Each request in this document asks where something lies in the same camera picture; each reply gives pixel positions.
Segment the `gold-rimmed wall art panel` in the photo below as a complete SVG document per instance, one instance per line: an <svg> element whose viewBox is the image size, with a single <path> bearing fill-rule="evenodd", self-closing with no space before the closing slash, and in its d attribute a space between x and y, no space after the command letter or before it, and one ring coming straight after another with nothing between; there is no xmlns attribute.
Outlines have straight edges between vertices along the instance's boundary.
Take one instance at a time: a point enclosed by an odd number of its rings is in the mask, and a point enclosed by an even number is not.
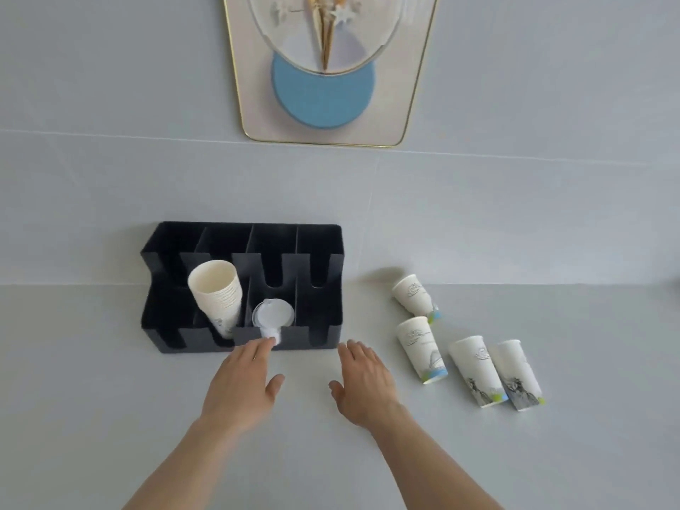
<svg viewBox="0 0 680 510"><path fill-rule="evenodd" d="M394 147L438 0L223 0L239 119L262 143Z"/></svg>

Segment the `person's left forearm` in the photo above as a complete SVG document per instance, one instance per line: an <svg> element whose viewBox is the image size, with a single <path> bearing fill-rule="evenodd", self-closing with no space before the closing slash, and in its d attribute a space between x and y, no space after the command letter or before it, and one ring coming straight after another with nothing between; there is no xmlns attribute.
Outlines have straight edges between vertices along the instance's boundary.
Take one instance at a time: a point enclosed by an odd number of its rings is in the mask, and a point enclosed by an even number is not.
<svg viewBox="0 0 680 510"><path fill-rule="evenodd" d="M198 418L122 510L205 510L229 455L255 425Z"/></svg>

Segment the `black compartment cup organizer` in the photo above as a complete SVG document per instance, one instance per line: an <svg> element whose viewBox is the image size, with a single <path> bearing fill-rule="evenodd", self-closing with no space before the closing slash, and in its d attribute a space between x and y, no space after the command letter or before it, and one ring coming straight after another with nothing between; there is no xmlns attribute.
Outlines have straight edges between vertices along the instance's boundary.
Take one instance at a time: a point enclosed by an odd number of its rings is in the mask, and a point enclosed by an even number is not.
<svg viewBox="0 0 680 510"><path fill-rule="evenodd" d="M259 338L253 313L265 299L285 300L294 310L275 350L334 349L341 338L340 225L161 222L140 254L151 274L141 328L161 353L228 352ZM210 260L233 264L243 290L235 329L226 337L188 287L191 271Z"/></svg>

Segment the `white paper cup black-green print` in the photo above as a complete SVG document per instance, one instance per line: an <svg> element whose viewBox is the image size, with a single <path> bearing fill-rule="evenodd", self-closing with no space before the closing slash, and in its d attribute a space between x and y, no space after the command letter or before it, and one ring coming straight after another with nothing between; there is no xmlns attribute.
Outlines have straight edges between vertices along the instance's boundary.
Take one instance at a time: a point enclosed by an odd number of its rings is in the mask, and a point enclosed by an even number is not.
<svg viewBox="0 0 680 510"><path fill-rule="evenodd" d="M543 392L523 351L522 342L509 340L493 344L489 354L509 400L517 411L545 404Z"/></svg>
<svg viewBox="0 0 680 510"><path fill-rule="evenodd" d="M481 408L508 401L505 388L481 335L452 342L448 352Z"/></svg>

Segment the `stack of white paper cups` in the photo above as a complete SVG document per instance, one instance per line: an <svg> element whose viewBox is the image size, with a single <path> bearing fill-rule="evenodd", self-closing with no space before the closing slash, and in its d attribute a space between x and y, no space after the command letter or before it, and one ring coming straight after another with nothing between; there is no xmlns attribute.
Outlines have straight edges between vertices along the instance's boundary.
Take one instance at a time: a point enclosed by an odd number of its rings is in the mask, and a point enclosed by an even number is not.
<svg viewBox="0 0 680 510"><path fill-rule="evenodd" d="M243 288L236 267L226 260L209 260L188 276L188 287L198 308L219 335L233 338L243 304Z"/></svg>

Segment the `person's right hand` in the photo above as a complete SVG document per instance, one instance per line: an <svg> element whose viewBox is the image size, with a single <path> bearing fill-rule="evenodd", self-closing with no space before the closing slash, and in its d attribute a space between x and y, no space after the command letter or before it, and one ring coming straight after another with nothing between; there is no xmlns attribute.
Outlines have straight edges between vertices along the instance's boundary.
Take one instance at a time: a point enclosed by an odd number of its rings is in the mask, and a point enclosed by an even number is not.
<svg viewBox="0 0 680 510"><path fill-rule="evenodd" d="M345 411L339 412L346 420L372 433L401 414L403 405L395 381L372 348L349 340L338 344L337 353L342 374L339 382L346 393Z"/></svg>

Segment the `person's right forearm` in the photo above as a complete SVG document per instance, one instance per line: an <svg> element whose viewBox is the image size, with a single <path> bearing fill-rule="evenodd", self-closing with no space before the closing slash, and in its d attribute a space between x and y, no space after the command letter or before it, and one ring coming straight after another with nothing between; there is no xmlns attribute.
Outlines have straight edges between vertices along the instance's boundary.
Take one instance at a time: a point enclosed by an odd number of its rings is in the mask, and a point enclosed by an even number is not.
<svg viewBox="0 0 680 510"><path fill-rule="evenodd" d="M371 407L364 427L375 439L407 510L504 510L402 404Z"/></svg>

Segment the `stack of clear plastic lids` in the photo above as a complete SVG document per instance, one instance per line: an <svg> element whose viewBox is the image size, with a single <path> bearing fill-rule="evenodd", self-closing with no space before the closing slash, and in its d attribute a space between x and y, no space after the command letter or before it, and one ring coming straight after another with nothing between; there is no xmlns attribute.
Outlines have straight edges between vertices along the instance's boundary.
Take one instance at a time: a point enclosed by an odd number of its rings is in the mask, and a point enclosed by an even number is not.
<svg viewBox="0 0 680 510"><path fill-rule="evenodd" d="M252 312L252 322L262 338L274 338L276 346L282 342L282 329L294 323L294 308L283 299L264 299Z"/></svg>

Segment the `white paper cup blue-green print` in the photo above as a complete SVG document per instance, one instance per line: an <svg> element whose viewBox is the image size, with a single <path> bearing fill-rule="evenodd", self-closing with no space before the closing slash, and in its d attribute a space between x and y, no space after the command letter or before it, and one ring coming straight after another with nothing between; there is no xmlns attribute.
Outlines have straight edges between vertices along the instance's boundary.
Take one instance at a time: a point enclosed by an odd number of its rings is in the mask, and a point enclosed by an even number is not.
<svg viewBox="0 0 680 510"><path fill-rule="evenodd" d="M412 317L396 326L396 338L423 385L448 376L428 317Z"/></svg>
<svg viewBox="0 0 680 510"><path fill-rule="evenodd" d="M415 274L409 274L392 288L393 297L413 316L425 317L429 324L441 317L439 308Z"/></svg>

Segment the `person's left hand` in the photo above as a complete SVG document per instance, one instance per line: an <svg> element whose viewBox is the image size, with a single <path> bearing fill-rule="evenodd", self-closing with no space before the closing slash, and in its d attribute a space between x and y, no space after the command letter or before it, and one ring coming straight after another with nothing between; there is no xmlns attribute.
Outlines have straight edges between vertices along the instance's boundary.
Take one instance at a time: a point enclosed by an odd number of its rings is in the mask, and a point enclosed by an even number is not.
<svg viewBox="0 0 680 510"><path fill-rule="evenodd" d="M274 338L237 346L212 379L200 413L200 423L221 435L236 437L256 427L275 403L265 395L268 360Z"/></svg>

